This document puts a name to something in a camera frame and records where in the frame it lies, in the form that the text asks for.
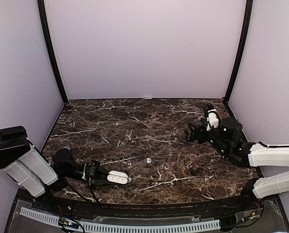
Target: cable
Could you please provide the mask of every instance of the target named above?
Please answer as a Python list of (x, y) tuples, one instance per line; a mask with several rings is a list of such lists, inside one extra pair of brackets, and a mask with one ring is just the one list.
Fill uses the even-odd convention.
[(263, 207), (263, 210), (261, 211), (260, 206), (259, 206), (257, 203), (255, 203), (255, 205), (257, 206), (257, 211), (256, 211), (255, 214), (257, 214), (257, 212), (260, 211), (260, 216), (256, 219), (256, 221), (254, 221), (254, 222), (252, 222), (251, 224), (248, 224), (248, 225), (238, 226), (239, 224), (244, 223), (246, 220), (248, 220), (249, 218), (251, 218), (251, 217), (254, 216), (254, 215), (253, 215), (253, 216), (250, 216), (250, 215), (249, 215), (249, 216), (243, 218), (241, 221), (239, 221), (239, 222), (237, 222), (237, 223), (235, 223), (235, 224), (233, 224), (233, 225), (221, 226), (221, 228), (222, 228), (222, 229), (223, 229), (223, 228), (243, 228), (243, 227), (250, 227), (250, 226), (254, 225), (256, 222), (258, 222), (258, 221), (260, 220), (260, 218), (262, 217), (262, 215), (263, 215), (263, 213), (264, 213), (264, 207)]
[(71, 221), (77, 223), (77, 224), (82, 228), (83, 233), (85, 233), (85, 228), (82, 226), (81, 223), (79, 223), (78, 221), (76, 221), (76, 220), (74, 220), (74, 219), (70, 219), (70, 218), (68, 218), (68, 217), (62, 215), (62, 208), (61, 208), (60, 205), (57, 205), (57, 207), (58, 207), (59, 210), (60, 210), (60, 214), (56, 214), (56, 213), (54, 213), (54, 212), (52, 212), (52, 211), (46, 209), (46, 208), (45, 208), (44, 206), (42, 206), (38, 201), (36, 201), (36, 202), (37, 202), (37, 204), (38, 204), (40, 207), (42, 207), (45, 211), (47, 211), (47, 212), (49, 212), (49, 213), (51, 213), (51, 214), (53, 214), (53, 215), (58, 215), (60, 218), (63, 217), (63, 218), (69, 219), (69, 220), (71, 220)]
[(100, 201), (98, 200), (98, 198), (96, 197), (94, 191), (93, 191), (91, 188), (89, 189), (89, 191), (90, 191), (92, 197), (95, 199), (96, 203), (97, 203), (97, 204), (101, 204), (101, 202), (100, 202)]
[(256, 222), (258, 222), (260, 220), (260, 218), (262, 217), (264, 213), (264, 207), (263, 207), (263, 210), (261, 211), (260, 209), (260, 216), (256, 219), (256, 221), (254, 221), (253, 223), (250, 223), (249, 225), (245, 225), (245, 226), (237, 226), (236, 228), (242, 228), (242, 227), (250, 227), (252, 225), (254, 225)]
[(93, 192), (93, 190), (90, 188), (90, 183), (89, 183), (89, 179), (88, 179), (88, 176), (87, 176), (86, 165), (87, 165), (87, 164), (85, 164), (85, 167), (84, 167), (84, 173), (85, 173), (85, 178), (86, 178), (87, 187), (89, 187), (89, 191), (90, 191), (92, 197), (95, 199), (96, 203), (97, 203), (97, 204), (101, 204), (101, 202), (98, 200), (98, 198), (96, 197), (96, 195), (95, 195), (95, 193)]
[(240, 205), (237, 205), (237, 206), (227, 206), (227, 205), (223, 205), (223, 206), (219, 206), (217, 207), (216, 209), (237, 209), (238, 207), (240, 207)]
[(67, 185), (69, 186), (69, 188), (76, 193), (80, 198), (82, 198), (83, 200), (87, 201), (87, 202), (93, 202), (92, 200), (87, 199), (86, 197), (84, 197), (82, 194), (80, 194), (72, 185), (69, 184), (69, 182), (67, 181), (66, 178), (62, 177), (62, 179), (64, 179), (64, 181), (67, 183)]

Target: black cable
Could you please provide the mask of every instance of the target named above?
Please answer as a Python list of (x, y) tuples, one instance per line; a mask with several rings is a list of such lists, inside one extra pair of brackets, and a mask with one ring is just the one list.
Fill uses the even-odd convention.
[(222, 206), (219, 206), (219, 207), (217, 207), (216, 209), (237, 209), (237, 208), (239, 208), (240, 207), (240, 205), (237, 205), (237, 206), (227, 206), (227, 205), (222, 205)]
[(249, 218), (251, 217), (251, 216), (247, 216), (247, 217), (245, 217), (245, 218), (243, 219), (243, 221), (239, 221), (239, 222), (237, 222), (237, 223), (235, 223), (235, 224), (233, 224), (233, 225), (229, 225), (229, 226), (221, 226), (221, 228), (223, 229), (223, 228), (243, 228), (243, 227), (250, 227), (250, 226), (254, 225), (256, 222), (258, 222), (258, 221), (260, 220), (260, 218), (262, 217), (263, 213), (264, 213), (264, 206), (263, 206), (263, 210), (262, 210), (262, 211), (261, 211), (261, 209), (260, 209), (260, 216), (259, 216), (254, 222), (252, 222), (251, 224), (243, 225), (243, 226), (238, 226), (239, 224), (244, 223), (245, 220), (247, 220), (247, 219), (249, 219)]
[(66, 178), (63, 177), (63, 179), (64, 179), (64, 181), (67, 183), (67, 185), (69, 186), (69, 188), (70, 188), (74, 193), (76, 193), (80, 198), (82, 198), (83, 200), (85, 200), (85, 201), (87, 201), (87, 202), (93, 202), (93, 201), (87, 199), (86, 197), (84, 197), (82, 194), (80, 194), (71, 184), (69, 184), (69, 182), (67, 181)]
[(57, 216), (59, 216), (60, 218), (66, 218), (66, 219), (69, 219), (69, 220), (71, 220), (71, 221), (73, 221), (73, 222), (75, 222), (75, 223), (77, 223), (81, 228), (82, 228), (82, 230), (83, 230), (83, 233), (85, 233), (85, 228), (82, 226), (82, 224), (81, 223), (79, 223), (78, 221), (76, 221), (76, 220), (74, 220), (74, 219), (70, 219), (69, 217), (67, 217), (67, 216), (63, 216), (62, 214), (56, 214), (56, 213), (54, 213), (54, 212), (52, 212), (52, 211), (50, 211), (50, 210), (48, 210), (48, 209), (46, 209), (44, 206), (42, 206), (38, 201), (36, 201), (37, 202), (37, 204), (40, 206), (40, 207), (42, 207), (45, 211), (47, 211), (48, 213), (51, 213), (51, 214), (53, 214), (53, 215), (57, 215)]
[(250, 223), (249, 225), (237, 226), (236, 228), (250, 227), (250, 226), (254, 225), (256, 222), (258, 222), (260, 220), (260, 218), (262, 217), (263, 213), (264, 213), (264, 207), (263, 207), (263, 210), (260, 213), (260, 216), (256, 219), (256, 221), (254, 221), (253, 223)]
[(97, 203), (97, 204), (101, 204), (101, 202), (99, 201), (99, 199), (96, 197), (94, 191), (90, 188), (90, 183), (89, 183), (89, 179), (88, 179), (88, 176), (87, 176), (86, 166), (87, 166), (87, 164), (86, 164), (85, 167), (84, 167), (84, 174), (85, 174), (87, 186), (89, 187), (89, 191), (90, 191), (92, 197), (95, 199), (96, 203)]
[(92, 197), (95, 199), (96, 203), (97, 203), (97, 204), (101, 204), (101, 202), (100, 202), (100, 201), (98, 200), (98, 198), (96, 197), (94, 191), (93, 191), (91, 188), (89, 189), (89, 191), (90, 191)]

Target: dark brown marble surface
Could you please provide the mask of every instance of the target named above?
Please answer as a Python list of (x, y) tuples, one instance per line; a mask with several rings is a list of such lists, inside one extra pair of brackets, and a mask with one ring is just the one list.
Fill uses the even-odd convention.
[[(129, 174), (131, 183), (95, 192), (105, 203), (184, 203), (239, 195), (247, 180), (257, 177), (255, 169), (223, 161), (208, 143), (185, 141), (187, 123), (199, 122), (205, 103), (212, 103), (220, 117), (229, 117), (220, 100), (72, 100), (43, 155), (51, 158), (70, 146), (80, 164), (97, 160), (108, 170)], [(69, 181), (92, 198), (84, 182)], [(55, 195), (79, 199), (69, 188)]]

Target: black corner post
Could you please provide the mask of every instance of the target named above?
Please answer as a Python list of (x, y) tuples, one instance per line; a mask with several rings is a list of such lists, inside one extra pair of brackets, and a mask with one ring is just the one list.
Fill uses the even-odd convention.
[(251, 12), (252, 12), (252, 4), (253, 4), (253, 0), (247, 0), (246, 1), (246, 10), (245, 10), (245, 15), (244, 15), (244, 19), (243, 19), (237, 55), (236, 55), (233, 71), (231, 74), (230, 82), (228, 84), (225, 97), (223, 98), (223, 102), (226, 104), (229, 102), (229, 100), (231, 98), (232, 91), (234, 89), (234, 85), (235, 85), (235, 81), (236, 81), (236, 77), (237, 77), (237, 74), (239, 71), (243, 51), (245, 48), (248, 29), (249, 29), (249, 23), (250, 23), (250, 17), (251, 17)]
[(53, 47), (52, 47), (51, 35), (49, 32), (49, 27), (48, 27), (48, 23), (47, 23), (44, 0), (37, 0), (37, 4), (38, 4), (39, 16), (41, 19), (43, 34), (44, 34), (44, 38), (45, 38), (48, 56), (49, 56), (49, 59), (51, 61), (51, 67), (53, 70), (53, 74), (55, 76), (61, 98), (62, 98), (64, 104), (66, 104), (68, 102), (68, 97), (67, 97), (65, 88), (63, 87), (62, 79), (61, 79), (58, 65), (57, 65), (57, 61), (56, 61), (56, 57), (55, 57)]

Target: black frame edge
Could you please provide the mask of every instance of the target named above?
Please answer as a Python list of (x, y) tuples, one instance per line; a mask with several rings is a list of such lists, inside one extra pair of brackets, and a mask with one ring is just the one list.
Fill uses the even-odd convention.
[[(224, 104), (228, 114), (231, 116), (231, 118), (236, 119), (236, 117), (235, 117), (232, 109), (228, 105), (228, 103), (226, 101), (223, 101), (223, 104)], [(243, 139), (244, 142), (248, 142), (248, 139), (247, 139), (247, 137), (246, 137), (244, 132), (242, 132), (242, 139)], [(255, 169), (256, 169), (258, 177), (259, 178), (263, 178), (264, 175), (262, 173), (261, 168), (259, 166), (257, 166)], [(286, 230), (289, 233), (289, 221), (288, 221), (288, 218), (287, 218), (287, 215), (286, 215), (286, 212), (285, 212), (285, 208), (284, 208), (284, 206), (283, 206), (283, 204), (281, 202), (280, 196), (278, 194), (276, 194), (276, 195), (273, 195), (273, 197), (275, 197), (276, 200), (277, 200), (277, 203), (278, 203), (278, 206), (279, 206), (279, 209), (280, 209), (280, 212), (281, 212), (281, 215), (282, 215)]]
[(58, 64), (57, 64), (56, 57), (53, 51), (51, 35), (49, 32), (49, 27), (48, 27), (48, 22), (47, 22), (47, 17), (46, 17), (44, 0), (37, 0), (37, 5), (38, 5), (38, 11), (39, 11), (40, 19), (41, 19), (41, 24), (42, 24), (42, 29), (43, 29), (44, 39), (45, 39), (45, 43), (47, 47), (48, 56), (51, 61), (53, 74), (55, 76), (63, 103), (66, 104), (68, 102), (68, 97), (67, 97), (65, 88), (63, 87), (62, 79), (61, 79), (60, 72), (58, 69)]
[(229, 100), (231, 98), (231, 95), (232, 95), (232, 92), (234, 89), (234, 85), (236, 82), (236, 78), (238, 75), (242, 55), (243, 55), (243, 52), (245, 49), (245, 44), (246, 44), (246, 39), (247, 39), (248, 29), (249, 29), (249, 24), (250, 24), (250, 18), (251, 18), (251, 12), (252, 12), (252, 5), (253, 5), (253, 0), (247, 0), (246, 1), (246, 9), (245, 9), (245, 15), (244, 15), (242, 29), (241, 29), (241, 35), (240, 35), (240, 39), (239, 39), (238, 50), (237, 50), (231, 78), (230, 78), (230, 81), (228, 83), (225, 97), (223, 98), (224, 101), (226, 101), (226, 102), (229, 102)]

